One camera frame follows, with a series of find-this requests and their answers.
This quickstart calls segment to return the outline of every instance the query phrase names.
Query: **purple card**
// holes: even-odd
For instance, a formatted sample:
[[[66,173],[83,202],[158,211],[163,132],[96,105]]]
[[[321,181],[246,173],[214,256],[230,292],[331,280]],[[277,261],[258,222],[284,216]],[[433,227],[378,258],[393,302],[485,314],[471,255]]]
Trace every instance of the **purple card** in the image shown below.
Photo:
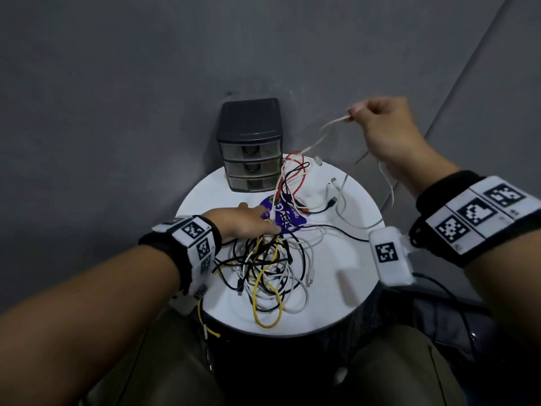
[[[293,207],[288,205],[283,198],[285,198],[288,202],[291,202],[291,195],[282,194],[280,203],[276,204],[276,225],[282,228],[281,235],[286,233],[286,231],[298,231],[300,229],[299,227],[307,222],[306,219],[295,212]],[[261,201],[261,205],[270,211],[272,209],[272,195]],[[268,212],[263,215],[263,219],[269,219]]]

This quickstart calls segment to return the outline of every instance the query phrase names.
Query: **wristband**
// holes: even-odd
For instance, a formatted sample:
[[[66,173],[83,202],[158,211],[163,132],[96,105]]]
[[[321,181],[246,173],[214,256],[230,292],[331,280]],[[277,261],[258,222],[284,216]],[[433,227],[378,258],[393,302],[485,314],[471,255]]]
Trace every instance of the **wristband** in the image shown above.
[[[464,267],[484,252],[541,228],[541,201],[500,177],[460,171],[418,198],[412,245]]]
[[[199,215],[181,216],[153,227],[152,232],[139,239],[139,245],[166,253],[179,270],[180,291],[201,298],[222,237],[211,220]]]

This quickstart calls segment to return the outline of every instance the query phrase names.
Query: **hand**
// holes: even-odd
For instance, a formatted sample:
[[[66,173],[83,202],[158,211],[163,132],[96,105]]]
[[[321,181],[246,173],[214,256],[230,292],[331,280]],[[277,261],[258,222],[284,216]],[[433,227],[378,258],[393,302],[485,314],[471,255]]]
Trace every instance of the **hand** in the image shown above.
[[[241,202],[236,208],[211,209],[203,216],[216,225],[223,239],[257,238],[266,234],[278,235],[281,232],[279,226],[261,219],[261,215],[265,212],[268,210],[263,205],[248,208],[247,203]]]
[[[389,167],[401,167],[429,145],[413,121],[406,97],[373,97],[353,104],[353,119],[365,133],[373,156]]]

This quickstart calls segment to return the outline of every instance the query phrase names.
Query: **white table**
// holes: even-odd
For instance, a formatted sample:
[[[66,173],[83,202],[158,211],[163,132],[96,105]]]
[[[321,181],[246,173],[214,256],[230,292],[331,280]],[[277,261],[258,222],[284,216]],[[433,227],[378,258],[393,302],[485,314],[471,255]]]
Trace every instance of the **white table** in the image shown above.
[[[338,168],[324,163],[318,179],[324,186],[332,177],[339,183],[345,173]],[[342,214],[350,223],[356,226],[368,226],[377,222],[382,216],[377,205],[364,188],[353,178],[349,177],[344,187],[347,207]],[[188,194],[180,205],[177,215],[202,214],[219,207],[236,207],[240,202],[246,202],[254,207],[271,192],[238,193],[233,192],[227,185],[224,168],[220,168],[205,177]],[[312,216],[321,221],[341,228],[349,234],[362,239],[368,239],[368,231],[351,227],[336,215],[334,208],[325,213]],[[383,227],[383,222],[374,229]],[[348,238],[339,231],[325,228],[326,234],[314,247],[315,279],[309,288],[308,306],[299,314],[283,313],[280,323],[271,329],[264,329],[254,321],[252,306],[245,291],[240,297],[237,292],[228,289],[218,275],[209,276],[208,292],[203,300],[203,310],[213,319],[233,329],[263,336],[294,337],[327,328],[348,316],[361,305],[372,292],[378,282],[378,273],[368,242],[359,242]],[[297,236],[309,241],[321,237],[316,228],[300,230]],[[218,259],[226,259],[231,246],[225,246],[218,254]],[[302,270],[300,253],[292,251],[293,270],[300,275]],[[237,276],[228,267],[223,273],[229,283],[236,286]],[[301,287],[293,291],[288,301],[288,307],[301,307],[304,302],[304,292]],[[264,324],[272,323],[278,314],[259,314]]]

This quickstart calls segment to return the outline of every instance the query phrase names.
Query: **olive green pants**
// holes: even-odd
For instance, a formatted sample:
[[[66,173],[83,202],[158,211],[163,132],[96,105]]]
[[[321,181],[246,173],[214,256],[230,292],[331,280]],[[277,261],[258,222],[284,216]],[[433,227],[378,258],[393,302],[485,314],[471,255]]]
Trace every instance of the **olive green pants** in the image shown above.
[[[87,404],[116,406],[139,344],[92,389]],[[409,326],[382,328],[355,356],[335,388],[336,404],[466,405],[464,393],[432,342]],[[190,319],[166,310],[152,323],[121,406],[222,405],[204,343]]]

